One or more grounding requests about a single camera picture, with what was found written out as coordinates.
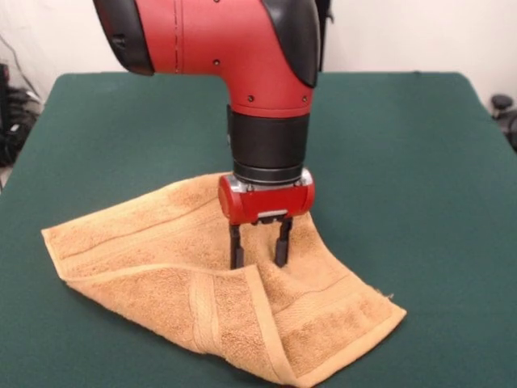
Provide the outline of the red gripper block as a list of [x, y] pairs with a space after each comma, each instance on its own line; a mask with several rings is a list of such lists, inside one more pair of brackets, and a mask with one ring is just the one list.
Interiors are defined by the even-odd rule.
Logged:
[[[302, 169], [301, 177], [295, 183], [276, 186], [245, 183], [229, 174], [219, 178], [217, 194], [222, 213], [230, 224], [230, 268], [239, 269], [244, 266], [239, 225], [307, 213], [315, 199], [315, 182], [306, 168]], [[277, 267], [283, 267], [288, 262], [291, 230], [292, 219], [283, 219], [275, 245]]]

